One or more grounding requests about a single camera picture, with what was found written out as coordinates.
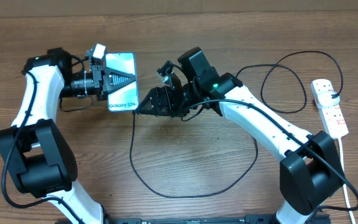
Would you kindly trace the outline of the Galaxy S24 smartphone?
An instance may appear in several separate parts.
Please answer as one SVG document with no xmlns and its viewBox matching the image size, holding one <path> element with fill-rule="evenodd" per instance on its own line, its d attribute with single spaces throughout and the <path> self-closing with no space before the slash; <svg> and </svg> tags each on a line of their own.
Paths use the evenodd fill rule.
<svg viewBox="0 0 358 224">
<path fill-rule="evenodd" d="M 139 105 L 135 56 L 131 52 L 106 54 L 108 110 L 133 111 Z"/>
</svg>

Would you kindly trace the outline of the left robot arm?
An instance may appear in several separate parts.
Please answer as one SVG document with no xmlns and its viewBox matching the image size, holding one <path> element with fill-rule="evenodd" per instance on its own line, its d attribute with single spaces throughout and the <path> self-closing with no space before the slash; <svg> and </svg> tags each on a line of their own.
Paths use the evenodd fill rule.
<svg viewBox="0 0 358 224">
<path fill-rule="evenodd" d="M 74 153 L 56 118 L 63 99 L 71 97 L 107 101 L 111 112 L 135 110 L 139 98 L 134 54 L 109 53 L 96 44 L 79 58 L 55 48 L 29 58 L 22 73 L 26 88 L 21 108 L 11 126 L 0 130 L 2 191 L 11 179 L 36 205 L 50 202 L 70 223 L 112 223 L 106 209 L 80 184 Z"/>
</svg>

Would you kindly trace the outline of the white charger plug adapter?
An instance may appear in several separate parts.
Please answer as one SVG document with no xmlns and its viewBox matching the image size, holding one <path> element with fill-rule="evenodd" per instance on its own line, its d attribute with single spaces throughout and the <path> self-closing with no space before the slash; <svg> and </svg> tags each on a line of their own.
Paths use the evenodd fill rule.
<svg viewBox="0 0 358 224">
<path fill-rule="evenodd" d="M 315 101 L 317 107 L 323 109 L 323 108 L 328 108 L 330 106 L 338 105 L 340 102 L 340 97 L 337 96 L 332 91 L 323 91 L 323 92 L 319 92 L 316 95 Z"/>
</svg>

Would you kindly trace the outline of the white power strip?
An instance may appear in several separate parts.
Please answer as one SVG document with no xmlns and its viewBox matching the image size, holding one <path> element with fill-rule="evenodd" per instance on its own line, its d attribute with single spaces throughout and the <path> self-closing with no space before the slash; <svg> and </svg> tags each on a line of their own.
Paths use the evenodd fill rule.
<svg viewBox="0 0 358 224">
<path fill-rule="evenodd" d="M 319 92 L 332 91 L 336 94 L 333 88 L 333 84 L 327 79 L 313 80 L 310 84 L 310 88 L 315 103 L 316 95 Z M 333 139 L 342 138 L 349 133 L 339 104 L 323 109 L 318 108 L 318 112 L 325 132 L 328 133 Z"/>
</svg>

